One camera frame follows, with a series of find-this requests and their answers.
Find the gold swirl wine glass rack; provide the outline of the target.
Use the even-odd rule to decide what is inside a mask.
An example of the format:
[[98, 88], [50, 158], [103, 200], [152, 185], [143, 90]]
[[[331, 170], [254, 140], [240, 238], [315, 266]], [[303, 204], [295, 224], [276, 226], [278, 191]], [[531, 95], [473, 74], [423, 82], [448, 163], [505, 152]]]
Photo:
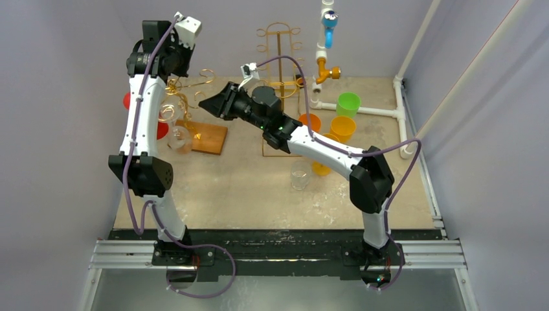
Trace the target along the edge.
[[183, 116], [177, 121], [177, 125], [184, 126], [190, 132], [192, 136], [191, 151], [219, 156], [227, 138], [228, 128], [195, 121], [192, 112], [198, 109], [199, 97], [204, 97], [205, 94], [202, 91], [195, 92], [193, 102], [190, 102], [183, 93], [186, 88], [211, 84], [216, 79], [216, 74], [211, 69], [202, 69], [199, 75], [204, 78], [204, 81], [187, 85], [184, 85], [180, 78], [169, 79], [166, 86], [166, 98], [163, 102], [175, 102], [183, 106]]

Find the clear stemmed glass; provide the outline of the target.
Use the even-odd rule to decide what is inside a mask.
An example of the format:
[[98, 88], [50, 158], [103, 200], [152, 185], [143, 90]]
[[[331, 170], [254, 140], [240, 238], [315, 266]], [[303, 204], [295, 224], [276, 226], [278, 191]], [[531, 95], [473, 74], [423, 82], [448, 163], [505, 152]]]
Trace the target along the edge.
[[164, 101], [160, 106], [159, 122], [168, 127], [168, 146], [174, 152], [187, 154], [192, 149], [192, 136], [184, 126], [177, 125], [183, 112], [181, 104]]

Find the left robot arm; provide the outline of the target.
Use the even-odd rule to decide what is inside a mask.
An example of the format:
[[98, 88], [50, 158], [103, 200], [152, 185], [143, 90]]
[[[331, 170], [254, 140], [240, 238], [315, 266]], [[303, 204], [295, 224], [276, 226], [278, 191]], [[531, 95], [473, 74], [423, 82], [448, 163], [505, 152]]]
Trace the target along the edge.
[[108, 167], [122, 183], [134, 232], [144, 233], [150, 210], [158, 239], [173, 242], [168, 257], [178, 265], [191, 261], [193, 247], [183, 241], [186, 226], [170, 191], [174, 170], [159, 157], [157, 133], [168, 79], [188, 75], [201, 29], [200, 21], [180, 14], [173, 21], [142, 22], [142, 39], [126, 60], [130, 87], [126, 131], [118, 153], [108, 158]]

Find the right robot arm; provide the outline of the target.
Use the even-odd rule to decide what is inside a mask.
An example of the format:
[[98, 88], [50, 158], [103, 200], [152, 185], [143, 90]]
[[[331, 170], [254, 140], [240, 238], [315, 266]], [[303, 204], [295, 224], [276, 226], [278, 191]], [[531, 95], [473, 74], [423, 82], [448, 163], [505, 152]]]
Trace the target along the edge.
[[313, 132], [282, 111], [281, 99], [268, 86], [248, 93], [228, 82], [218, 94], [200, 101], [199, 107], [225, 121], [248, 122], [262, 131], [271, 148], [304, 156], [344, 177], [351, 203], [362, 212], [365, 259], [378, 264], [388, 257], [387, 207], [395, 178], [380, 149], [371, 146], [362, 150]]

